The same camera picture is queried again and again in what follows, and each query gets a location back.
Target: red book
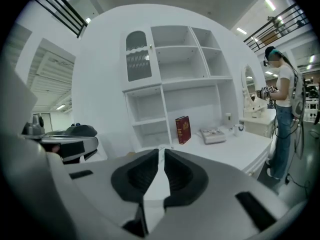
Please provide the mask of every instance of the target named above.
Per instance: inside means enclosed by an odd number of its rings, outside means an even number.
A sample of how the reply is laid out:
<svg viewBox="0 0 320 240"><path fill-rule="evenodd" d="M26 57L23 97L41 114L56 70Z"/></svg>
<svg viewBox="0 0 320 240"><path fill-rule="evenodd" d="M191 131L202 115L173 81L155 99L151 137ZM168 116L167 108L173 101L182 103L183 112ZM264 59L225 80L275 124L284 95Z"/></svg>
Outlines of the red book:
<svg viewBox="0 0 320 240"><path fill-rule="evenodd" d="M185 144L191 138L189 116L181 116L175 120L179 144Z"/></svg>

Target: drawer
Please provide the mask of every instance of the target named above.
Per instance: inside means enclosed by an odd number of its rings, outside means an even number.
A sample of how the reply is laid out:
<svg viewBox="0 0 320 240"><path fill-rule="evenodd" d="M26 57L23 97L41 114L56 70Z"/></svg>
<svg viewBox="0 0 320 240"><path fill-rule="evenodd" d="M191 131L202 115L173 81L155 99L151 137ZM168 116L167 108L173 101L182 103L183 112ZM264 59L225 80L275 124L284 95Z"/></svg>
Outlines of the drawer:
<svg viewBox="0 0 320 240"><path fill-rule="evenodd" d="M263 155L259 158L259 160L253 166L247 169L245 173L257 179L265 164L266 159L268 158L268 155L269 155L268 151L264 152Z"/></svg>

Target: black railing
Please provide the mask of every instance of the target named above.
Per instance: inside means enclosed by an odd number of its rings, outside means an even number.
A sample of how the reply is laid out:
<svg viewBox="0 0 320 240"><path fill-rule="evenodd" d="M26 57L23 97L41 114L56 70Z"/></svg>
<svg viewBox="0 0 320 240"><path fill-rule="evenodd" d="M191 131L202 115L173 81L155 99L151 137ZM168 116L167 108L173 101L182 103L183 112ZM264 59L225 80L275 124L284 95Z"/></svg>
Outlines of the black railing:
<svg viewBox="0 0 320 240"><path fill-rule="evenodd" d="M268 20L268 23L244 40L254 52L310 23L296 3L277 16L268 17Z"/></svg>
<svg viewBox="0 0 320 240"><path fill-rule="evenodd" d="M88 25L67 0L35 1L51 13L59 22L75 33L77 38L79 38L84 28Z"/></svg>

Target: black cable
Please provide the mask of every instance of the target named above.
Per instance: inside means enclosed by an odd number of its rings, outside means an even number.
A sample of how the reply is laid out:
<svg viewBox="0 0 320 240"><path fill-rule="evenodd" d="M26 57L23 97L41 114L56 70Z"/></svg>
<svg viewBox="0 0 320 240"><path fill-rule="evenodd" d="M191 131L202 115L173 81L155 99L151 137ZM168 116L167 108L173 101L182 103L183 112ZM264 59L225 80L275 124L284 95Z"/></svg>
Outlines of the black cable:
<svg viewBox="0 0 320 240"><path fill-rule="evenodd" d="M287 174L287 177L290 177L291 180L292 180L292 182L293 182L294 184L296 184L298 187L304 188L305 197L306 197L306 198L309 197L307 189L310 187L310 180L306 180L306 181L304 182L304 185L301 185L301 184L295 182L294 178L293 178L289 173Z"/></svg>
<svg viewBox="0 0 320 240"><path fill-rule="evenodd" d="M287 136L285 136L285 137L280 137L280 136L278 136L277 133L276 133L276 119L277 119L276 101L274 101L274 105L275 105L275 106L274 106L274 109L275 109L275 114L276 114L276 116L275 116L275 118L274 118L274 121L273 121L273 124L274 124L274 134L275 134L275 136L277 136L279 139L284 140L284 139L288 138L291 134L293 134L293 133L298 129L299 123L297 124L296 128L295 128L293 131L291 131Z"/></svg>

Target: woman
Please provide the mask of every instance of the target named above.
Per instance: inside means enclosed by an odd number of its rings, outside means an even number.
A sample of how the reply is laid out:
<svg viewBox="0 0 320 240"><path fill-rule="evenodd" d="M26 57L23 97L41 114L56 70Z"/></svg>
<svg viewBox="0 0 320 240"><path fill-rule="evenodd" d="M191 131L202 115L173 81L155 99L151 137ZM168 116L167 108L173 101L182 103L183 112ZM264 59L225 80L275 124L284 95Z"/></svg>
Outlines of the woman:
<svg viewBox="0 0 320 240"><path fill-rule="evenodd" d="M265 58L268 64L278 71L276 81L277 92L270 93L270 98L275 100L276 119L278 122L278 138L275 154L269 161L270 168L267 174L277 180L281 179L287 167L290 152L290 135L294 116L290 97L294 91L295 73L290 61L273 46L265 49Z"/></svg>

